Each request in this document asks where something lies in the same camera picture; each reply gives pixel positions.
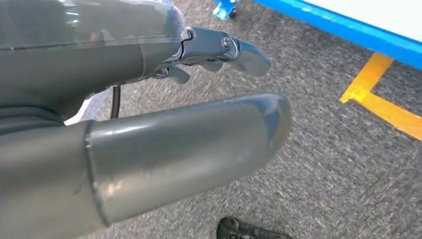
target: gray cylindrical tube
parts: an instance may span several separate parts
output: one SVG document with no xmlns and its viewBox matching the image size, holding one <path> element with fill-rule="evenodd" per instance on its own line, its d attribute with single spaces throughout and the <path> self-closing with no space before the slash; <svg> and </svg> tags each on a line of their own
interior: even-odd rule
<svg viewBox="0 0 422 239">
<path fill-rule="evenodd" d="M 72 239 L 264 166 L 291 127 L 278 95 L 0 135 L 0 232 Z"/>
<path fill-rule="evenodd" d="M 89 123 L 0 136 L 0 234 L 72 239 L 105 228 L 93 200 Z"/>
<path fill-rule="evenodd" d="M 96 122 L 102 213 L 115 223 L 238 179 L 264 166 L 290 127 L 286 99 L 273 94 Z"/>
</svg>

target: gray carpet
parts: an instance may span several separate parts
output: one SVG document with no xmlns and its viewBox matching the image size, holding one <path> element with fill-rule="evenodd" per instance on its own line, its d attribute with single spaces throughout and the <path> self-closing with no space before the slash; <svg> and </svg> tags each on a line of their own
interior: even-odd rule
<svg viewBox="0 0 422 239">
<path fill-rule="evenodd" d="M 252 92 L 285 94 L 292 135 L 267 168 L 202 195 L 91 235 L 93 239 L 214 239 L 226 215 L 295 239 L 419 239 L 422 143 L 354 103 L 338 99 L 371 52 L 263 7 L 242 3 L 234 21 L 212 17 L 204 0 L 176 0 L 189 24 L 249 40 L 273 66 L 262 78 L 228 68 L 188 69 L 178 86 L 148 80 L 125 86 L 122 116 Z M 375 93 L 422 115 L 422 73 L 395 63 Z M 99 119 L 109 113 L 109 102 Z"/>
</svg>

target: blue table edge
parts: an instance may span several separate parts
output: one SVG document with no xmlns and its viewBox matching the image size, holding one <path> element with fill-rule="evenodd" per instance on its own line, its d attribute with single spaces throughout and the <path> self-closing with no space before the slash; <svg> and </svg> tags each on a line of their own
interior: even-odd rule
<svg viewBox="0 0 422 239">
<path fill-rule="evenodd" d="M 422 70 L 422 42 L 377 28 L 302 0 L 254 1 Z"/>
</svg>

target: white panel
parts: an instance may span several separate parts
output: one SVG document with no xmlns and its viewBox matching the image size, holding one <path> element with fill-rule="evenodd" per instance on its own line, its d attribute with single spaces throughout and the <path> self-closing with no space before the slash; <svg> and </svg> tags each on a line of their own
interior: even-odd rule
<svg viewBox="0 0 422 239">
<path fill-rule="evenodd" d="M 422 42 L 422 0 L 304 0 Z"/>
</svg>

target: black shoe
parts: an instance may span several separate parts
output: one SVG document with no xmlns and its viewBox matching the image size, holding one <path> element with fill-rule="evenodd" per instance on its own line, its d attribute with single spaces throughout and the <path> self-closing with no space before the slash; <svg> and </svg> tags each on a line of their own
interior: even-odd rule
<svg viewBox="0 0 422 239">
<path fill-rule="evenodd" d="M 217 239 L 292 239 L 289 235 L 270 232 L 235 218 L 223 218 L 217 226 Z"/>
</svg>

